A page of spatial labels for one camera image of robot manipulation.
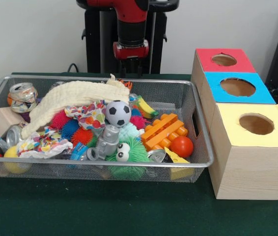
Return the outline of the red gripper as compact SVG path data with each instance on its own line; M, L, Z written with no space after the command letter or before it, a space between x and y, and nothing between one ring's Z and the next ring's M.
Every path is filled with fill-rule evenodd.
M119 42L113 43L113 54L117 60L120 60L120 74L126 74L126 64L124 60L130 58L139 58L138 60L138 77L142 76L142 59L148 56L149 44L144 42L138 47L126 47L122 46Z

